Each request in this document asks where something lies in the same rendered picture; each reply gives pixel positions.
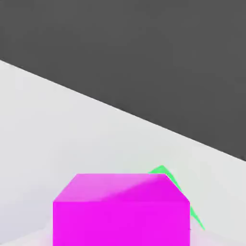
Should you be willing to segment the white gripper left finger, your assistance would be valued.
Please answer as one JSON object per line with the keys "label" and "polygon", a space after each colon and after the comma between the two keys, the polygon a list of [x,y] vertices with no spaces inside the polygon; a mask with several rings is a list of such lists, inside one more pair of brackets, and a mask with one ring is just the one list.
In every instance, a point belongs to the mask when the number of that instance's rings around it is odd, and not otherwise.
{"label": "white gripper left finger", "polygon": [[46,227],[0,246],[53,246],[52,228]]}

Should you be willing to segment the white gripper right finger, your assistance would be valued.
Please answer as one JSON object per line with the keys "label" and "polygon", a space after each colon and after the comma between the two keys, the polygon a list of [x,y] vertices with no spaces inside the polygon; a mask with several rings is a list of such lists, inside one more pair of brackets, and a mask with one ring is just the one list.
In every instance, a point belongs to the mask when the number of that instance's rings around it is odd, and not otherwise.
{"label": "white gripper right finger", "polygon": [[193,228],[190,230],[190,246],[246,246],[246,244]]}

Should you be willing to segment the small magenta cube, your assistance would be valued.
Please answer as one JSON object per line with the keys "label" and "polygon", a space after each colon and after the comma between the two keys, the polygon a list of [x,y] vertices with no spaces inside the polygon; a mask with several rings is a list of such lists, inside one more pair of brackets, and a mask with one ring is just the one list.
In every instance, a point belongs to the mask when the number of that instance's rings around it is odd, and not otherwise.
{"label": "small magenta cube", "polygon": [[190,203],[165,174],[77,174],[53,201],[52,246],[190,246]]}

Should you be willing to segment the small green cube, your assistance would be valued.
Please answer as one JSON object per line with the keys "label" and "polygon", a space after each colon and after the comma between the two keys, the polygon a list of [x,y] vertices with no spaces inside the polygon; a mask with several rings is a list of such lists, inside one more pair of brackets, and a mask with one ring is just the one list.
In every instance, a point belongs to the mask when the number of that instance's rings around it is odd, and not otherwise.
{"label": "small green cube", "polygon": [[[151,170],[149,173],[163,173],[165,175],[168,176],[168,178],[174,183],[174,185],[183,193],[182,189],[180,188],[180,186],[178,185],[178,182],[176,181],[175,177],[173,176],[173,174],[163,165],[158,166],[157,168]],[[195,213],[194,209],[192,206],[190,206],[190,215],[198,222],[199,226],[205,230],[204,225],[202,224],[200,218],[197,216],[197,214]]]}

